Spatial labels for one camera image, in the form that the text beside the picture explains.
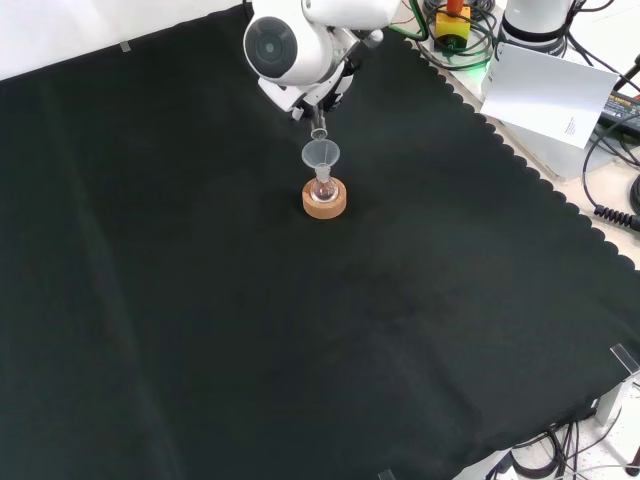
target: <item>black cable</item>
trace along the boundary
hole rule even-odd
[[[580,451],[580,424],[576,422],[576,454],[573,456],[573,471],[578,471],[578,452]]]
[[[593,442],[591,445],[589,445],[588,447],[585,447],[581,450],[576,451],[576,453],[574,453],[573,455],[571,455],[569,458],[567,458],[567,460],[573,458],[573,457],[577,457],[579,454],[586,452],[587,450],[595,447],[596,445],[598,445],[600,442],[602,442],[605,438],[607,438],[607,435],[609,435],[609,433],[611,433],[611,430],[613,430],[613,427],[616,426],[616,423],[618,423],[618,420],[620,419],[620,414],[622,413],[622,408],[618,411],[618,415],[616,415],[615,420],[611,423],[611,425],[609,425],[609,428],[607,428],[607,431],[604,432],[604,435],[602,435],[602,437],[600,437],[598,440],[596,440],[595,442]]]
[[[558,430],[564,428],[565,425],[551,425],[550,429],[553,430],[554,432],[557,432]],[[538,442],[541,442],[542,440],[544,440],[545,438],[548,438],[549,434],[548,433],[541,433],[540,435],[538,435],[537,437],[535,437],[532,440],[529,440],[528,442],[525,443],[519,443],[518,445],[515,445],[514,447],[511,447],[512,450],[518,450],[520,448],[525,448],[525,447],[530,447],[531,445],[535,445]]]
[[[606,148],[603,147],[602,145],[598,145],[598,148],[604,152],[607,152],[609,155],[613,155],[613,156],[618,156],[618,152],[614,147],[611,146],[611,144],[609,142],[607,142],[606,140],[602,140],[602,143],[605,144]]]
[[[593,67],[593,63],[591,62],[591,60],[587,56],[587,53],[585,51],[583,51],[582,45],[580,45],[580,44],[578,44],[578,42],[576,42],[576,39],[573,38],[573,35],[571,35],[571,32],[567,31],[567,35],[566,36],[567,36],[567,40],[569,41],[569,43],[571,43],[571,45],[573,45],[573,48],[576,49],[576,52],[578,52],[580,55],[582,55],[582,58],[584,58],[584,61],[587,62],[587,65],[589,65],[590,67]]]
[[[427,22],[424,18],[424,15],[422,14],[420,5],[418,4],[418,0],[409,0],[409,5],[411,8],[411,11],[413,12],[414,18],[416,19],[416,21],[418,22],[418,25],[420,26],[420,31],[418,33],[409,32],[407,30],[404,30],[403,28],[398,27],[399,24],[391,24],[389,28],[395,32],[400,33],[401,35],[404,35],[409,40],[414,40],[416,42],[424,42],[429,38],[429,31],[427,29]]]
[[[620,160],[622,160],[623,162],[625,162],[628,165],[631,165],[632,167],[640,167],[640,164],[636,163],[635,160],[630,159],[625,157],[624,155],[622,155],[622,153],[620,153],[620,151],[618,151],[613,145],[611,145],[606,138],[602,139],[602,143],[604,143],[607,148],[609,149],[608,153],[611,153],[611,155],[615,155],[616,157],[618,157]]]
[[[623,135],[620,135],[620,139],[618,140],[618,142],[620,143],[620,146],[622,147],[622,149],[625,152],[627,152],[627,155],[629,155],[631,160],[633,160],[633,163],[635,163],[637,166],[640,166],[640,162],[638,161],[636,156],[633,154],[633,152],[629,148],[629,145],[627,145],[627,142],[624,141],[624,136]]]
[[[636,57],[636,59],[633,61],[634,65],[633,67],[631,67],[629,69],[629,71],[627,73],[624,74],[625,78],[633,78],[635,77],[638,73],[640,73],[640,55],[638,55]],[[620,80],[618,80],[618,83],[616,83],[613,86],[613,89],[617,92],[618,90],[620,90],[622,87],[624,87],[624,84],[627,83],[627,81],[624,78],[621,78]]]
[[[569,48],[569,39],[566,35],[562,40],[564,41],[564,46],[562,47],[562,54],[560,55],[560,58],[564,58],[564,56],[567,54],[567,49]]]
[[[517,474],[527,478],[532,478],[534,480],[540,480],[552,475],[553,472],[555,472],[556,469],[560,465],[562,465],[564,456],[562,453],[562,447],[560,446],[560,442],[558,441],[558,437],[552,429],[548,429],[546,433],[548,438],[551,440],[551,445],[553,446],[553,457],[551,461],[541,468],[528,468],[517,462],[512,451],[510,453],[511,461],[513,462],[513,468]]]
[[[607,3],[605,3],[604,5],[602,5],[600,7],[596,7],[596,8],[580,8],[577,11],[578,12],[582,12],[582,13],[599,12],[600,10],[604,10],[605,8],[609,7],[613,2],[615,2],[615,0],[609,0]]]
[[[433,39],[434,47],[442,50],[443,55],[445,57],[477,57],[478,55],[483,55],[484,58],[477,62],[467,63],[465,65],[448,65],[443,63],[439,58],[437,58],[433,53],[428,51],[425,47],[418,45],[418,49],[424,55],[427,60],[436,65],[443,70],[449,71],[459,71],[459,70],[468,70],[470,68],[475,68],[478,66],[486,65],[489,60],[491,60],[491,56],[493,55],[493,48],[497,43],[497,39],[493,34],[493,30],[498,24],[498,19],[491,12],[495,8],[495,0],[471,0],[465,3],[465,6],[470,7],[471,9],[471,18],[464,17],[463,15],[448,12],[446,7],[442,5],[442,1],[440,0],[424,0],[424,10],[426,14],[426,23],[427,28],[429,30],[429,34]],[[480,32],[480,39],[476,41],[474,44],[470,46],[466,46],[463,48],[455,48],[450,45],[443,43],[440,39],[436,38],[432,25],[435,24],[436,17],[438,13],[444,13],[454,18],[461,18],[462,20],[471,24],[471,30],[474,32]],[[479,45],[484,44],[484,47],[480,50],[474,50]]]
[[[613,210],[611,208],[607,208],[603,205],[599,205],[595,202],[591,194],[589,193],[589,188],[587,187],[587,165],[589,164],[589,159],[591,158],[591,154],[598,146],[598,144],[602,141],[605,135],[608,135],[613,130],[618,128],[620,125],[627,123],[629,120],[633,120],[634,118],[640,117],[640,113],[636,113],[635,115],[629,115],[626,118],[623,118],[609,128],[607,128],[604,132],[598,134],[598,138],[591,145],[589,152],[587,153],[586,158],[584,159],[584,165],[582,166],[582,187],[584,188],[584,193],[591,202],[591,204],[595,207],[594,214],[598,217],[602,217],[610,222],[617,223],[623,227],[629,227],[632,230],[640,232],[640,216],[631,215],[628,213],[620,212],[618,210]]]
[[[629,85],[631,85],[633,88],[635,88],[638,92],[640,92],[640,87],[638,87],[638,85],[636,85],[635,83],[633,83],[631,81],[631,79],[625,77],[622,73],[620,73],[618,70],[616,70],[615,68],[613,68],[611,65],[609,65],[608,63],[600,60],[598,57],[596,57],[593,53],[591,53],[589,50],[587,50],[586,48],[584,48],[582,45],[580,45],[576,39],[573,37],[573,35],[571,35],[570,32],[567,33],[567,37],[569,38],[569,40],[571,41],[571,43],[573,44],[573,46],[576,48],[576,50],[578,50],[578,53],[580,53],[582,55],[582,57],[584,58],[585,56],[589,56],[592,59],[594,59],[596,62],[598,62],[599,64],[603,65],[605,68],[607,68],[608,70],[612,71],[613,73],[617,74],[620,76],[620,78],[622,80],[624,80],[626,83],[628,83]]]
[[[629,203],[636,215],[640,215],[640,175],[636,178],[633,185],[631,185],[631,192],[629,193]]]
[[[423,4],[425,12],[431,12],[446,3],[447,0],[424,0]],[[471,8],[471,18],[480,21],[482,20],[480,12],[493,12],[496,8],[496,0],[467,0],[465,6]]]
[[[555,433],[552,433],[554,437],[556,437],[556,441],[558,437]],[[560,461],[558,465],[558,471],[556,472],[556,477],[561,477],[564,475],[564,472],[567,469],[567,457],[569,456],[569,449],[571,448],[571,437],[573,435],[573,423],[570,423],[567,427],[567,433],[564,436],[564,440],[562,442],[562,448],[560,449]]]

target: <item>black tablecloth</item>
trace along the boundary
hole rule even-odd
[[[307,217],[244,22],[0,84],[2,478],[444,480],[624,378],[631,262],[398,35]]]

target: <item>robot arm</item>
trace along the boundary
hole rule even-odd
[[[353,30],[366,32],[364,43],[376,46],[399,3],[254,0],[245,55],[269,98],[295,120],[310,118],[312,136],[324,138],[324,112],[340,103],[353,81],[349,56],[361,41]]]

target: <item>wire bundle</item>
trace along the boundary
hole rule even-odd
[[[611,433],[611,430],[613,430],[613,427],[615,427],[615,425],[618,423],[621,413],[622,413],[622,409],[618,411],[618,414],[616,415],[615,420],[611,423],[609,428],[607,428],[606,432],[598,440],[596,440],[591,445],[584,447],[582,449],[580,448],[580,424],[578,422],[575,422],[575,423],[572,422],[572,423],[569,423],[568,425],[552,425],[547,429],[547,431],[544,434],[540,435],[539,437],[536,437],[529,442],[521,443],[513,447],[513,450],[519,450],[519,449],[534,445],[536,443],[542,442],[543,440],[548,438],[550,439],[551,445],[553,447],[553,455],[551,456],[550,462],[547,465],[540,468],[528,468],[518,463],[512,451],[510,455],[511,455],[511,460],[513,462],[513,468],[519,475],[522,475],[523,477],[527,477],[531,479],[542,479],[542,478],[549,477],[553,475],[553,473],[556,472],[556,470],[557,470],[557,475],[555,476],[555,478],[565,478],[565,471],[568,468],[573,473],[566,475],[566,477],[573,476],[573,478],[576,479],[576,477],[579,476],[583,480],[587,480],[578,471],[578,456],[581,453],[584,453],[587,450],[592,449],[593,447],[595,447],[596,445],[604,441],[609,435],[609,433]],[[564,435],[564,439],[561,445],[557,434],[565,426],[567,427],[567,431]],[[574,433],[575,433],[575,447],[573,449],[574,453],[572,454],[571,450],[572,450],[572,442],[574,440]]]
[[[609,0],[608,2],[606,2],[605,4],[603,4],[600,7],[590,8],[590,9],[583,9],[583,8],[580,8],[583,2],[579,2],[578,0],[575,0],[573,5],[572,5],[571,11],[569,12],[569,17],[567,19],[568,26],[570,26],[571,21],[573,20],[575,15],[577,15],[578,13],[580,13],[580,12],[598,12],[600,10],[604,10],[609,5],[611,5],[613,2],[614,2],[614,0]],[[623,84],[624,83],[628,83],[633,88],[635,88],[638,92],[640,92],[640,87],[638,87],[638,85],[636,83],[634,83],[631,79],[625,77],[622,73],[620,73],[618,70],[613,68],[611,65],[609,65],[605,61],[601,60],[600,58],[596,57],[593,53],[591,53],[589,50],[584,48],[575,39],[575,37],[571,34],[571,32],[569,31],[569,28],[567,28],[566,38],[567,38],[568,43],[570,43],[571,46],[576,50],[576,52],[578,52],[582,56],[582,58],[584,58],[585,62],[588,65],[593,66],[592,60],[598,62],[599,64],[601,64],[602,66],[604,66],[605,68],[610,70],[611,72],[619,75],[620,78],[623,81]],[[593,153],[593,150],[596,147],[600,146],[600,143],[603,143],[604,145],[607,146],[607,148],[611,151],[611,153],[613,155],[616,155],[618,158],[623,160],[628,165],[630,165],[632,167],[640,167],[640,161],[638,161],[638,159],[635,157],[635,155],[631,151],[631,148],[629,148],[627,143],[624,141],[624,137],[622,135],[620,135],[620,138],[618,139],[618,141],[619,141],[620,146],[622,147],[622,149],[625,151],[626,156],[623,155],[617,149],[615,149],[605,139],[605,137],[607,135],[609,135],[610,133],[615,131],[620,125],[623,125],[624,123],[626,123],[626,122],[628,122],[630,120],[633,120],[634,118],[637,118],[639,116],[640,116],[640,114],[629,115],[626,118],[623,118],[623,119],[619,120],[618,122],[614,123],[613,125],[611,125],[604,132],[602,132],[600,134],[597,134],[597,138],[593,142],[593,144],[591,145],[591,148],[589,149],[589,152],[587,153],[587,156],[584,159],[584,164],[582,166],[582,187],[584,188],[584,193],[587,196],[587,198],[589,199],[589,202],[591,202],[591,204],[595,207],[595,214],[598,215],[598,216],[601,216],[601,217],[603,217],[603,218],[605,218],[607,220],[610,220],[612,222],[619,223],[619,224],[621,224],[623,226],[631,227],[634,230],[637,230],[640,227],[640,219],[638,217],[635,217],[636,219],[634,220],[634,217],[632,215],[625,214],[623,212],[618,212],[618,211],[615,211],[615,210],[611,210],[611,209],[608,209],[608,208],[606,208],[606,207],[604,207],[602,205],[598,205],[596,203],[596,201],[593,199],[593,197],[591,196],[591,193],[589,192],[589,187],[587,186],[587,166],[589,164],[589,160],[591,159],[591,155]],[[634,209],[634,211],[636,211],[636,213],[638,213],[638,211],[640,210],[640,189],[638,188],[639,185],[640,185],[640,176],[634,182],[634,184],[633,184],[633,186],[631,188],[631,193],[629,195],[629,199],[630,199],[631,205],[633,206],[633,209]],[[622,221],[622,222],[620,222],[619,220],[620,219],[624,219],[625,215],[626,215],[626,217],[630,218],[633,221],[629,221],[629,222]]]
[[[465,6],[471,8],[471,18],[464,17],[463,15],[457,13],[448,12],[446,6],[444,6],[442,4],[443,2],[440,0],[424,0],[424,12],[426,16],[423,15],[422,11],[420,10],[418,0],[409,0],[409,3],[410,7],[406,4],[405,6],[407,8],[411,8],[411,10],[413,11],[413,18],[415,18],[420,25],[420,33],[416,34],[408,32],[403,28],[398,27],[399,24],[392,25],[391,29],[403,34],[411,40],[414,40],[420,52],[431,63],[444,70],[455,71],[468,70],[470,68],[486,65],[489,60],[491,60],[493,49],[495,48],[495,45],[497,43],[497,39],[493,34],[493,30],[498,24],[498,19],[491,13],[495,7],[495,0],[470,0],[469,2],[467,2]],[[469,22],[471,24],[471,30],[480,33],[480,39],[474,44],[464,48],[455,48],[442,43],[436,38],[432,29],[438,13],[443,13],[449,15],[450,17],[461,18],[462,20]],[[413,18],[402,23],[409,23],[413,21]],[[423,45],[420,45],[418,43],[427,40],[429,37],[432,38],[434,46],[442,50],[445,57],[477,57],[481,55],[483,58],[480,61],[474,61],[465,65],[446,65],[440,59],[434,56],[429,50],[427,50]],[[483,45],[483,47],[477,50],[477,47],[481,45]]]

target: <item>white paper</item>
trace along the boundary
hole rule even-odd
[[[584,148],[617,75],[509,44],[481,113]]]

